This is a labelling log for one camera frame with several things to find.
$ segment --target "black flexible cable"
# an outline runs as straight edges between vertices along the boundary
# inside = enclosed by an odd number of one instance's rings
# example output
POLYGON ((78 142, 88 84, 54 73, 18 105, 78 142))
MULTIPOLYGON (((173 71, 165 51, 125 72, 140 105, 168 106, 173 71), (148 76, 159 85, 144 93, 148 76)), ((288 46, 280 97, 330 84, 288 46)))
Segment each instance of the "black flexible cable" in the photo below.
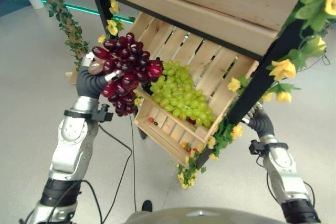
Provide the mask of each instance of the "black flexible cable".
POLYGON ((133 133, 133 123, 130 115, 130 123, 132 129, 132 147, 133 147, 133 194, 134 194, 134 210, 136 211, 136 201, 135 201, 135 157, 134 157, 134 133, 133 133))
POLYGON ((115 136, 113 136, 112 134, 110 134, 109 132, 107 132, 100 124, 99 124, 99 127, 101 128, 102 131, 104 131, 107 135, 109 135, 111 138, 113 138, 114 140, 116 140, 118 143, 122 144, 124 147, 126 147, 131 153, 130 155, 127 157, 127 160, 126 160, 126 163, 125 163, 125 166, 124 166, 124 169, 122 171, 122 174, 121 174, 121 177, 120 177, 120 180, 119 180, 119 183, 118 183, 118 187, 117 187, 117 191, 115 192, 115 195, 114 195, 114 199, 113 199, 113 202, 111 204, 111 207, 108 211, 108 213, 106 214, 105 218, 103 219, 102 221, 102 224, 105 223, 105 221, 107 220, 113 206, 114 206, 114 203, 116 202, 116 198, 117 198, 117 194, 118 194, 118 191, 119 191, 119 188, 120 188, 120 185, 121 185, 121 181, 122 181, 122 178, 124 177, 124 173, 125 173, 125 170, 126 170, 126 167, 127 167, 127 163, 128 163, 128 160, 130 159, 130 157, 132 156, 133 152, 132 152, 132 149, 129 148, 127 145, 125 145, 122 141, 120 141, 119 139, 117 139, 115 136))
POLYGON ((315 193, 311 185, 304 181, 304 183, 310 188, 311 193, 313 194, 313 207, 315 207, 315 193))
POLYGON ((270 186, 269 186, 268 177, 269 177, 269 175, 268 175, 268 173, 267 173, 267 174, 266 174, 267 188, 268 188, 268 190, 269 190, 269 193, 272 195, 272 198, 273 198, 276 202, 278 202, 277 199, 276 199, 276 197, 274 196, 274 194, 273 194, 273 192, 272 192, 270 186))
POLYGON ((53 209, 51 210, 51 212, 50 212, 50 214, 49 214, 49 217, 48 217, 48 219, 47 219, 46 224, 50 224, 50 220, 51 220, 51 218, 52 218, 52 216, 53 216, 53 214, 54 214, 54 211, 55 211, 56 207, 58 207, 59 203, 60 203, 60 202, 63 200, 63 198, 68 194, 68 192, 70 192, 75 186, 77 186, 79 183, 82 183, 82 182, 86 183, 86 184, 90 187, 90 189, 91 189, 91 191, 92 191, 92 194, 93 194, 93 197, 94 197, 94 200, 95 200, 95 202, 96 202, 97 208, 98 208, 99 218, 100 218, 100 223, 101 223, 101 224, 103 223, 103 222, 102 222, 101 209, 100 209, 100 206, 99 206, 99 203, 98 203, 98 199, 97 199, 97 197, 96 197, 96 193, 95 193, 95 191, 94 191, 92 185, 90 184, 90 182, 88 182, 87 180, 84 180, 84 179, 83 179, 83 180, 78 180, 78 181, 76 181, 75 183, 73 183, 73 184, 68 188, 68 190, 66 190, 66 191, 63 193, 63 195, 58 199, 58 201, 56 202, 56 204, 54 205, 53 209))

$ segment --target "grape bunch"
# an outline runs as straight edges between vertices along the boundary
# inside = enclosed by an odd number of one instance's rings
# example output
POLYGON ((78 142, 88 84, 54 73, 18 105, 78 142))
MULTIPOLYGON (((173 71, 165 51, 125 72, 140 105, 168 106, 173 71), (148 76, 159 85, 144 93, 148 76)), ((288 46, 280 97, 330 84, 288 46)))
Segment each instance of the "grape bunch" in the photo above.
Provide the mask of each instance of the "grape bunch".
POLYGON ((116 108, 118 116, 134 112, 133 90, 139 82, 146 84, 156 82, 162 74, 162 63, 159 60, 150 60, 150 53, 142 51, 143 43, 135 41, 134 34, 128 33, 126 37, 118 40, 109 39, 104 47, 93 47, 94 61, 89 66, 90 74, 108 74, 121 70, 123 75, 116 81, 107 83, 101 94, 108 98, 116 108))
POLYGON ((216 117, 206 104, 203 91, 194 88, 189 65, 180 66, 178 61, 169 60, 163 62, 162 73, 157 82, 151 83, 152 99, 174 117, 209 128, 216 117))

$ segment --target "yellow flower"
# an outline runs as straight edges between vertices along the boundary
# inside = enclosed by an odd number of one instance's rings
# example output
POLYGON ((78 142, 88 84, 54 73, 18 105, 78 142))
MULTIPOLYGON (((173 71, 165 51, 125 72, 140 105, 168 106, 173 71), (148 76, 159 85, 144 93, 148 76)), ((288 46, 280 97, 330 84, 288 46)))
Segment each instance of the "yellow flower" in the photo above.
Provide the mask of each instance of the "yellow flower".
POLYGON ((203 151, 203 145, 202 144, 198 144, 197 145, 197 151, 198 152, 202 152, 203 151))
POLYGON ((180 147, 181 147, 182 149, 185 149, 185 146, 186 146, 186 143, 185 143, 185 142, 181 142, 181 143, 180 143, 180 147))
POLYGON ((235 139, 237 136, 242 136, 243 134, 243 127, 240 125, 236 125, 233 127, 232 132, 231 132, 231 137, 235 139))
POLYGON ((317 46, 321 51, 325 50, 325 47, 327 46, 326 42, 319 36, 319 42, 317 43, 317 46))
POLYGON ((141 103, 141 99, 140 98, 135 98, 134 99, 134 104, 135 105, 140 105, 140 103, 141 103))
POLYGON ((227 85, 227 88, 233 92, 236 92, 240 88, 240 81, 232 77, 231 82, 227 85))
POLYGON ((264 94, 261 98, 264 102, 269 102, 272 99, 273 92, 264 94))
POLYGON ((110 7, 110 12, 112 14, 116 14, 119 12, 119 7, 118 7, 118 2, 115 1, 115 0, 110 0, 110 3, 111 3, 111 7, 110 7))
POLYGON ((329 15, 336 16, 336 0, 325 0, 324 11, 329 15))
POLYGON ((281 62, 272 61, 272 65, 275 66, 275 68, 269 73, 269 75, 274 76, 274 80, 281 81, 284 77, 295 77, 296 69, 289 59, 281 62))
POLYGON ((211 153, 210 155, 209 155, 209 158, 210 159, 212 159, 212 160, 219 160, 219 157, 216 157, 216 155, 215 154, 213 154, 213 153, 211 153))
POLYGON ((292 101, 292 96, 290 95, 290 93, 288 93, 286 91, 281 91, 277 95, 277 101, 278 102, 291 102, 292 101))
POLYGON ((112 34, 114 36, 117 35, 117 33, 118 33, 117 23, 114 22, 113 20, 110 20, 110 19, 107 19, 106 21, 107 21, 107 24, 108 24, 107 30, 110 32, 110 34, 112 34))
POLYGON ((105 39, 106 39, 106 36, 105 36, 105 34, 103 34, 102 36, 100 36, 100 37, 98 38, 98 43, 103 44, 104 41, 105 41, 105 39))

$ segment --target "black cord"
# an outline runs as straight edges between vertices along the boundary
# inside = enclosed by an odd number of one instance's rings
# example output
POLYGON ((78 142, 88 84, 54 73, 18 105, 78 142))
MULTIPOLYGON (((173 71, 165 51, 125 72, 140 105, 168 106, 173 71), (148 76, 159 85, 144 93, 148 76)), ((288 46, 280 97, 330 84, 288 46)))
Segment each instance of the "black cord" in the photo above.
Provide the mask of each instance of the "black cord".
POLYGON ((272 198, 273 198, 276 202, 278 202, 277 199, 275 198, 275 196, 274 196, 274 194, 273 194, 273 192, 272 192, 270 186, 269 186, 268 177, 269 177, 269 175, 268 175, 268 173, 267 173, 267 174, 266 174, 267 188, 268 188, 268 190, 269 190, 269 193, 272 195, 272 198))
POLYGON ((46 224, 50 224, 50 220, 51 220, 51 218, 52 218, 52 216, 53 216, 53 214, 54 214, 54 211, 55 211, 55 209, 56 209, 56 207, 58 207, 58 205, 59 205, 59 203, 63 200, 63 198, 68 194, 68 192, 70 192, 75 186, 77 186, 78 184, 80 184, 80 183, 82 183, 82 182, 84 182, 84 183, 86 183, 89 187, 90 187, 90 189, 91 189, 91 191, 92 191, 92 194, 93 194, 93 197, 94 197, 94 200, 95 200, 95 202, 96 202, 96 205, 97 205, 97 208, 98 208, 98 212, 99 212, 99 218, 100 218, 100 223, 102 224, 103 222, 102 222, 102 215, 101 215, 101 210, 100 210, 100 206, 99 206, 99 203, 98 203, 98 199, 97 199, 97 197, 96 197, 96 193, 95 193, 95 191, 94 191, 94 189, 93 189, 93 187, 92 187, 92 185, 90 184, 90 182, 88 182, 87 180, 78 180, 78 181, 76 181, 75 183, 73 183, 63 194, 62 194, 62 196, 58 199, 58 201, 56 202, 56 204, 54 205, 54 207, 53 207, 53 209, 51 210, 51 212, 50 212, 50 214, 49 214, 49 217, 48 217, 48 219, 47 219, 47 222, 46 222, 46 224))
POLYGON ((259 165, 260 167, 262 167, 262 168, 265 168, 263 165, 260 165, 259 163, 258 163, 258 160, 261 158, 261 156, 259 155, 258 157, 257 157, 257 159, 256 159, 256 163, 257 163, 257 165, 259 165))
POLYGON ((136 201, 135 201, 135 157, 134 157, 134 133, 133 133, 133 123, 130 115, 130 123, 132 129, 132 147, 133 147, 133 195, 134 195, 134 209, 136 211, 136 201))
POLYGON ((120 177, 120 180, 119 180, 119 183, 118 183, 118 187, 117 187, 117 191, 115 192, 115 195, 114 195, 114 199, 113 199, 113 202, 111 204, 111 207, 109 209, 109 211, 107 212, 105 218, 103 219, 102 221, 102 224, 105 223, 106 219, 108 218, 113 206, 114 206, 114 203, 116 202, 116 198, 117 198, 117 194, 118 194, 118 191, 119 191, 119 188, 120 188, 120 185, 121 185, 121 181, 122 181, 122 178, 124 177, 124 173, 125 173, 125 170, 126 170, 126 166, 127 166, 127 163, 128 163, 128 160, 130 159, 130 157, 132 156, 133 152, 132 152, 132 149, 129 148, 127 145, 125 145, 122 141, 120 141, 119 139, 117 139, 115 136, 113 136, 112 134, 110 134, 109 132, 107 132, 100 124, 99 124, 99 127, 101 128, 102 131, 104 131, 107 135, 109 135, 111 138, 113 138, 114 140, 116 140, 118 143, 120 143, 121 145, 123 145, 124 147, 126 147, 131 153, 130 155, 127 157, 127 160, 126 160, 126 163, 124 165, 124 169, 122 171, 122 174, 121 174, 121 177, 120 177))
POLYGON ((310 188, 311 193, 313 194, 313 207, 315 207, 315 193, 311 185, 304 181, 304 183, 310 188))

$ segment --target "gray floor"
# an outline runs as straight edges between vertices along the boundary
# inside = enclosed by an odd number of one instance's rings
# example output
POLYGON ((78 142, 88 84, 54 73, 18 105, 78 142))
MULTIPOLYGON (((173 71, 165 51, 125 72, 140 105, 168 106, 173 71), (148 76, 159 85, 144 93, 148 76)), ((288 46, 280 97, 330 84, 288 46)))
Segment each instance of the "gray floor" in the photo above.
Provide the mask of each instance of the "gray floor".
MULTIPOLYGON (((98 16, 74 12, 90 46, 102 34, 98 16)), ((56 129, 64 109, 76 97, 75 86, 64 73, 73 59, 64 45, 65 36, 45 9, 31 7, 0 19, 0 223, 17 223, 39 199, 56 129)), ((295 78, 302 90, 292 104, 265 105, 276 134, 290 146, 302 177, 315 190, 316 209, 324 224, 336 223, 335 214, 335 31, 326 38, 332 65, 321 61, 295 78)), ((105 128, 131 145, 129 118, 115 117, 105 128)), ((213 206, 240 209, 283 220, 280 207, 269 195, 265 171, 248 151, 256 134, 244 128, 243 137, 209 161, 194 188, 181 190, 175 162, 150 139, 140 140, 134 130, 136 201, 151 199, 154 210, 174 206, 213 206)), ((92 182, 106 213, 115 193, 128 151, 99 132, 86 179, 92 182)), ((132 163, 127 167, 117 203, 106 223, 122 223, 134 212, 132 163)), ((76 223, 97 223, 91 192, 83 185, 76 223)))

